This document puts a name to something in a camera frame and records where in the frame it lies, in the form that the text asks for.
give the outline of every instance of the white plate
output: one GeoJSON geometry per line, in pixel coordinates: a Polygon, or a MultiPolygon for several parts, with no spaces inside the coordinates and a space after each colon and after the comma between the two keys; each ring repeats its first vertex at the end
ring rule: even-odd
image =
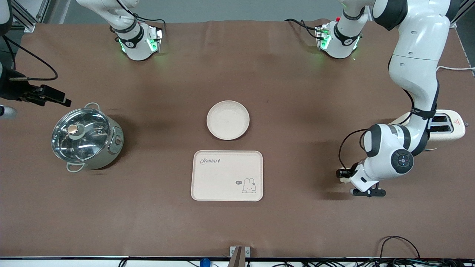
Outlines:
{"type": "Polygon", "coordinates": [[[204,201],[259,201],[264,195],[259,151],[196,152],[191,197],[204,201]]]}
{"type": "Polygon", "coordinates": [[[249,112],[236,101],[222,101],[208,112],[206,124],[209,131],[222,140],[233,140],[243,135],[249,127],[249,112]]]}

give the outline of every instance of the round plate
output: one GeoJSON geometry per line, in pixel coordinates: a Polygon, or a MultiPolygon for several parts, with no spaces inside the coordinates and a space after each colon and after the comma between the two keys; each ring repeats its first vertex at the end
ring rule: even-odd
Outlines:
{"type": "Polygon", "coordinates": [[[222,101],[208,112],[206,124],[209,131],[222,140],[233,140],[243,135],[249,127],[249,112],[236,101],[222,101]]]}

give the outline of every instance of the rectangular tray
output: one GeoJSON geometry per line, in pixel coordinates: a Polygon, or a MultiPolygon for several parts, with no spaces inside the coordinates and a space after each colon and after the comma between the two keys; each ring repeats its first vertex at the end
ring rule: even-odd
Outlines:
{"type": "Polygon", "coordinates": [[[193,159],[191,197],[200,201],[259,201],[264,195],[259,151],[200,150],[193,159]]]}

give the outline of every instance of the brown tabletop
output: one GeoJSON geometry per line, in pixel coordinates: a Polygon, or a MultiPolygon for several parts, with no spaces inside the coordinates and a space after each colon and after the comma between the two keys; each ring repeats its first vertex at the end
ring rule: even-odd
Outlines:
{"type": "MultiPolygon", "coordinates": [[[[317,51],[287,22],[170,24],[162,54],[129,60],[108,25],[37,25],[22,45],[53,65],[71,108],[17,108],[0,122],[0,254],[220,256],[229,246],[253,256],[376,256],[383,237],[409,238],[422,257],[475,257],[475,131],[416,157],[414,169],[384,181],[384,198],[350,196],[339,184],[340,142],[351,131],[409,111],[390,79],[398,39],[368,23],[347,59],[317,51]],[[220,141],[206,127],[222,100],[242,103],[247,133],[220,141]],[[51,150],[53,126],[72,108],[100,103],[125,134],[109,168],[68,173],[51,150]],[[190,196],[198,150],[258,150],[264,156],[259,202],[200,202],[190,196]]],[[[467,67],[452,29],[440,61],[467,67]]],[[[24,52],[17,70],[52,75],[24,52]]],[[[470,72],[441,70],[438,107],[475,123],[470,72]]],[[[365,156],[358,136],[343,148],[351,165],[365,156]]],[[[391,241],[385,256],[413,257],[391,241]]]]}

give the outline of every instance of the glass pot lid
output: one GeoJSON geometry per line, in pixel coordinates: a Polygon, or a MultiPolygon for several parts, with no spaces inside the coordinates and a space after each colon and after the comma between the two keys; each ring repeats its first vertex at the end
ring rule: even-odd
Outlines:
{"type": "Polygon", "coordinates": [[[67,162],[82,162],[107,146],[112,136],[104,113],[80,108],[66,114],[53,129],[51,146],[55,155],[67,162]]]}

